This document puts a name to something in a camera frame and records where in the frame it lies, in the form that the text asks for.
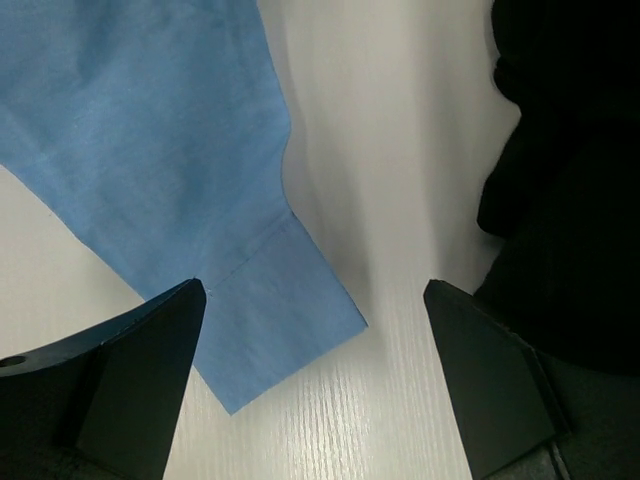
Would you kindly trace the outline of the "light blue shirt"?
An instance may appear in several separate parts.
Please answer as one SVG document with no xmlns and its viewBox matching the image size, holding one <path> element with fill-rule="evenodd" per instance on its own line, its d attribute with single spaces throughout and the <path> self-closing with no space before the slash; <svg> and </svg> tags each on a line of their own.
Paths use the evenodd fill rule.
<svg viewBox="0 0 640 480">
<path fill-rule="evenodd" d="M 253 1 L 5 1 L 1 163 L 143 298 L 207 306 L 229 413 L 366 321 L 290 208 L 290 117 Z"/>
</svg>

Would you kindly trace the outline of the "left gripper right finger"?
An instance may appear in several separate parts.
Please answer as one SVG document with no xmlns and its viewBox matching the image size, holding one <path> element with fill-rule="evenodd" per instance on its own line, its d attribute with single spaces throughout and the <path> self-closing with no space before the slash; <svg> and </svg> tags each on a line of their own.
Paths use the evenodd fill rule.
<svg viewBox="0 0 640 480">
<path fill-rule="evenodd" d="M 432 280 L 424 302 L 475 479 L 567 479 L 569 426 L 533 350 L 476 298 Z"/>
</svg>

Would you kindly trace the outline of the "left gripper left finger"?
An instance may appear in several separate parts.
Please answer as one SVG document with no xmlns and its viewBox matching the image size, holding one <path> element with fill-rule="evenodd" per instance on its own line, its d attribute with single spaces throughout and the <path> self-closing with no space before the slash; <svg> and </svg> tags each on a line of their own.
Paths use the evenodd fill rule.
<svg viewBox="0 0 640 480">
<path fill-rule="evenodd" d="M 198 279 L 1 361 L 4 479 L 160 479 L 204 318 Z"/>
</svg>

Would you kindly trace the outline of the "black shirt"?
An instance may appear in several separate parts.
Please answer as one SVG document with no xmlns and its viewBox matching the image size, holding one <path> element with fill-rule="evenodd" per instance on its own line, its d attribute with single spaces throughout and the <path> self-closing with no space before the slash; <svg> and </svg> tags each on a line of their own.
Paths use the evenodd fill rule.
<svg viewBox="0 0 640 480">
<path fill-rule="evenodd" d="M 477 222 L 504 246 L 476 297 L 529 345 L 639 372 L 639 5 L 497 1 L 494 82 L 521 113 Z"/>
</svg>

